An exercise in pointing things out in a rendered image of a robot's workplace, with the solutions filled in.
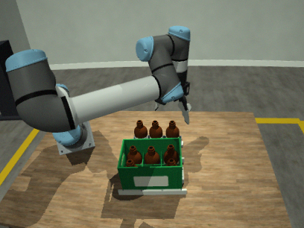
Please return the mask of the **green crate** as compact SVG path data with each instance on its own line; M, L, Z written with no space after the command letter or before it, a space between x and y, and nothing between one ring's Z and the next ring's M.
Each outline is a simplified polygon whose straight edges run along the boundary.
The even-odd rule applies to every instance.
M127 155L132 145L141 153L142 165L125 167ZM167 164L164 164L163 156L169 145L173 145L175 151L179 154L180 164L177 164L178 166L166 166ZM159 154L160 164L143 165L149 146L153 146ZM123 189L182 189L183 163L180 138L132 139L123 150L120 160L118 174Z

